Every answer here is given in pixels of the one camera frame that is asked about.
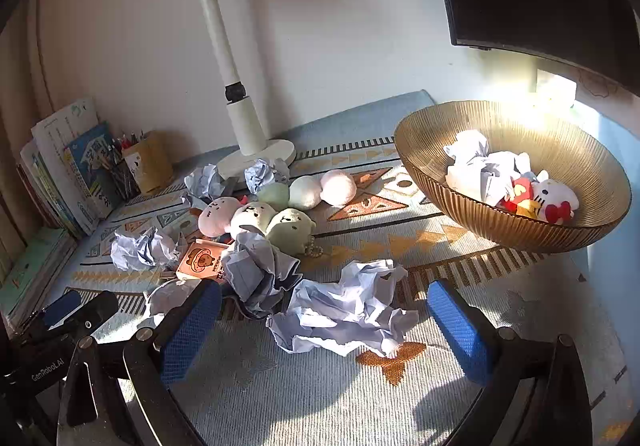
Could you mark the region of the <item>crumpled paper by lamp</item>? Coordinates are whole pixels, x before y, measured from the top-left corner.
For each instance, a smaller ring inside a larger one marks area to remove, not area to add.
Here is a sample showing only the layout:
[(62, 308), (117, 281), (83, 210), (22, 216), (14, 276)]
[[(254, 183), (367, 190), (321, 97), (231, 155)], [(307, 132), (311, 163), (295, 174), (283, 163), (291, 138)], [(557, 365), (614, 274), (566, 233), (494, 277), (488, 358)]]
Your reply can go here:
[(286, 162), (280, 158), (258, 158), (244, 170), (244, 180), (248, 191), (257, 195), (269, 184), (290, 184), (290, 170)]

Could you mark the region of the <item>light green plush ball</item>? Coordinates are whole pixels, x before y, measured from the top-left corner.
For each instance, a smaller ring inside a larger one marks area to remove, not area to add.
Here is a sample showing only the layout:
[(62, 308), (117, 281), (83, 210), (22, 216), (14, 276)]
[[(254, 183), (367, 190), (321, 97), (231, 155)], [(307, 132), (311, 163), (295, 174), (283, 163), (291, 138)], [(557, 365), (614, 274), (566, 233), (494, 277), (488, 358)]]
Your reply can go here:
[(260, 202), (269, 204), (273, 210), (280, 212), (288, 207), (290, 188), (288, 184), (272, 182), (262, 186), (257, 192)]

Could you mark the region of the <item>white red plush toy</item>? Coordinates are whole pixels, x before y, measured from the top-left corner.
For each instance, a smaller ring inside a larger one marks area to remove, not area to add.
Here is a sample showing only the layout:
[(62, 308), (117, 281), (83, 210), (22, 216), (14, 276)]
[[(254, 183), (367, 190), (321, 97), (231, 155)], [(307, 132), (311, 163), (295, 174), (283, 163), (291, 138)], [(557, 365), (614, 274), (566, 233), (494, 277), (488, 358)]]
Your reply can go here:
[(576, 194), (565, 184), (547, 175), (540, 180), (532, 173), (512, 182), (513, 194), (505, 196), (500, 208), (551, 225), (568, 224), (579, 209)]

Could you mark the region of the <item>orange cartoon card box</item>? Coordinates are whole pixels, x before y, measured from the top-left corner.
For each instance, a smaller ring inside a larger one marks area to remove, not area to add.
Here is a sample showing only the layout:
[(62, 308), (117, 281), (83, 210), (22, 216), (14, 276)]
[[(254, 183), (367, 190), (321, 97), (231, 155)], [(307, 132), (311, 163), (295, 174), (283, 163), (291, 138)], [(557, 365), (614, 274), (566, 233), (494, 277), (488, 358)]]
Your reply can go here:
[(228, 244), (197, 239), (183, 255), (176, 276), (179, 280), (213, 279), (224, 276), (221, 258)]

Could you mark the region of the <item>white plush ball back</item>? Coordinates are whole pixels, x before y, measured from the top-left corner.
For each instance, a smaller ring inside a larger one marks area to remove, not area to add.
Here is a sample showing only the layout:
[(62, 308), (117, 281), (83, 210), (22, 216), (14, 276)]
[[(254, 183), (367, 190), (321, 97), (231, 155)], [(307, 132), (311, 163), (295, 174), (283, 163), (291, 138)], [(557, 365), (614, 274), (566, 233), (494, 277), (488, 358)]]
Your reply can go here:
[(314, 177), (297, 177), (288, 188), (288, 206), (299, 211), (309, 211), (321, 202), (321, 192), (321, 185)]

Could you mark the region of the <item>pink plush ball face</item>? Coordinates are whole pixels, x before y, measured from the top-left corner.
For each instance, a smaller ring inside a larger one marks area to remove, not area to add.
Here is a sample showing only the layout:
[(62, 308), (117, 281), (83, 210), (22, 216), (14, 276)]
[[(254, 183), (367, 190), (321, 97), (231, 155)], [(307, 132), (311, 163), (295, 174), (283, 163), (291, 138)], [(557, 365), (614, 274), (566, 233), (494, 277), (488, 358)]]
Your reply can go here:
[(234, 197), (219, 197), (209, 203), (198, 217), (198, 229), (209, 238), (230, 232), (231, 220), (241, 203)]

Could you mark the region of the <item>cream plush ball face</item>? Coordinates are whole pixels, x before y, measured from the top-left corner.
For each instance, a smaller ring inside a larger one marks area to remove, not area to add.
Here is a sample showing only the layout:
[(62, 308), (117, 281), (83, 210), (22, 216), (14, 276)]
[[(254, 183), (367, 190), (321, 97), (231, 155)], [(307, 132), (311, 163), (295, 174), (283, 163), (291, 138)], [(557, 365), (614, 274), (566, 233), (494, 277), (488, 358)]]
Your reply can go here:
[(270, 204), (253, 201), (240, 206), (230, 221), (230, 235), (235, 239), (241, 232), (260, 232), (265, 235), (267, 228), (277, 214)]

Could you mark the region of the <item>wooden pen holder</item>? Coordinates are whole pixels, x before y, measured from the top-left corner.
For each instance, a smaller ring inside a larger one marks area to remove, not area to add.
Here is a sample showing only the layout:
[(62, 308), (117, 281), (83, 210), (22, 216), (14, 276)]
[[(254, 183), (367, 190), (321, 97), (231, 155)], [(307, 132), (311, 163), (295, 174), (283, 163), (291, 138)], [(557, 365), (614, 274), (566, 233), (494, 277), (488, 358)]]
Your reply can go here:
[(156, 131), (146, 133), (143, 140), (122, 152), (126, 165), (142, 194), (167, 186), (174, 170)]

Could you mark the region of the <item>large white paper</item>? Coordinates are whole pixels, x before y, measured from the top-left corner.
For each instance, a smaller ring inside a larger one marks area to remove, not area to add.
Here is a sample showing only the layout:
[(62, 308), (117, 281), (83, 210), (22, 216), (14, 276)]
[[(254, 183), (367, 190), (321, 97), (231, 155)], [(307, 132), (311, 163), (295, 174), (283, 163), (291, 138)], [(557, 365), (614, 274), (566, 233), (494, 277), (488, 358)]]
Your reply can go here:
[(393, 358), (419, 322), (415, 310), (392, 307), (395, 290), (407, 276), (390, 258), (352, 261), (337, 282), (302, 280), (286, 310), (269, 316), (266, 327), (288, 354), (325, 348), (346, 356), (366, 348), (378, 357)]

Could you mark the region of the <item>green plush ball face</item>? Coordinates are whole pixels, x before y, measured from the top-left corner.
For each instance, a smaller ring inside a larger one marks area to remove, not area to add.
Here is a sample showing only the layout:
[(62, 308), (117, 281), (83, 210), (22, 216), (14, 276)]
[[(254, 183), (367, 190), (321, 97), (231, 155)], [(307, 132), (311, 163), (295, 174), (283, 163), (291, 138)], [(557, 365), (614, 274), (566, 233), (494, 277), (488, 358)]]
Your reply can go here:
[(266, 238), (273, 246), (288, 255), (302, 255), (311, 245), (316, 223), (304, 212), (287, 208), (270, 221)]

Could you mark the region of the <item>pink plush ball back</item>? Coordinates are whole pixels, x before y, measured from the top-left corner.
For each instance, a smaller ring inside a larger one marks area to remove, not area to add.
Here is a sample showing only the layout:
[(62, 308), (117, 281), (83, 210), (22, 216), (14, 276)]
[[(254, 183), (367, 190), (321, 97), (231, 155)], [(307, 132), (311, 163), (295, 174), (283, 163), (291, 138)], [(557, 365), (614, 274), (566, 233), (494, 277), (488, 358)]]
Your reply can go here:
[(320, 198), (330, 206), (342, 208), (349, 204), (357, 193), (357, 186), (349, 173), (331, 170), (320, 178)]

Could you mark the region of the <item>patterned blue table mat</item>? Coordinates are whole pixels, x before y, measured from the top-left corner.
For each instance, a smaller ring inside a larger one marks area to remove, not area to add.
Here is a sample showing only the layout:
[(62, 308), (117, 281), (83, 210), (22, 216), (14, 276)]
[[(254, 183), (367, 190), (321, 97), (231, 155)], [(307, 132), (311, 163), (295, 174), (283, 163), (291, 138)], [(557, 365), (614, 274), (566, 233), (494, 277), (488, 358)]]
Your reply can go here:
[(631, 187), (573, 110), (397, 97), (322, 132), (292, 182), (342, 200), (174, 177), (79, 247), (58, 444), (638, 443), (600, 303)]

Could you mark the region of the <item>white desk lamp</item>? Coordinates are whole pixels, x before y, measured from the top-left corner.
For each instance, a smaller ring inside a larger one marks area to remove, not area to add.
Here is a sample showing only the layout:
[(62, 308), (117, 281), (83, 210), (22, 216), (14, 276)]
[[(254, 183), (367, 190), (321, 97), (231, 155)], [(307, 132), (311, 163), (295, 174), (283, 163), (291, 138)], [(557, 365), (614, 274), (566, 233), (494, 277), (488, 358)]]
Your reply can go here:
[(232, 54), (218, 0), (200, 0), (207, 32), (219, 67), (224, 99), (231, 127), (239, 149), (222, 158), (217, 168), (224, 178), (244, 176), (244, 170), (258, 158), (294, 161), (296, 150), (289, 140), (270, 140), (258, 119), (250, 95), (242, 83)]

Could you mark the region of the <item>crumpled paper behind plushes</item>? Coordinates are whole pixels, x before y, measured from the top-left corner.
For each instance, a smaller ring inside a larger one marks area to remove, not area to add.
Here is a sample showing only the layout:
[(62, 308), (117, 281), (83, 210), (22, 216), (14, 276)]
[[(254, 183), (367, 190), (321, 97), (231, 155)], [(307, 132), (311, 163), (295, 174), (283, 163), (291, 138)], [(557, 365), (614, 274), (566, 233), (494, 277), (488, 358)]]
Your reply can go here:
[(216, 164), (195, 168), (184, 177), (183, 183), (186, 186), (183, 201), (190, 208), (207, 206), (211, 201), (222, 197), (226, 188), (226, 182), (219, 174)]

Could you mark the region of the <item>stack of books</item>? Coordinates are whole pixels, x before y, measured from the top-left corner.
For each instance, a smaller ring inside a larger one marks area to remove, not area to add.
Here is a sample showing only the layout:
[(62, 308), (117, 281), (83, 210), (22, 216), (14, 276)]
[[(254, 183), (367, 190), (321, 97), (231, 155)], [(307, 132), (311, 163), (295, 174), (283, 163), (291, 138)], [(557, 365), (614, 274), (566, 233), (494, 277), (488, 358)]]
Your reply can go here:
[(1, 313), (19, 327), (38, 310), (76, 249), (114, 208), (89, 176), (90, 151), (111, 143), (108, 125), (99, 120), (90, 98), (58, 110), (32, 128), (22, 148), (18, 177), (26, 198), (51, 215), (27, 241), (26, 249), (1, 281)]

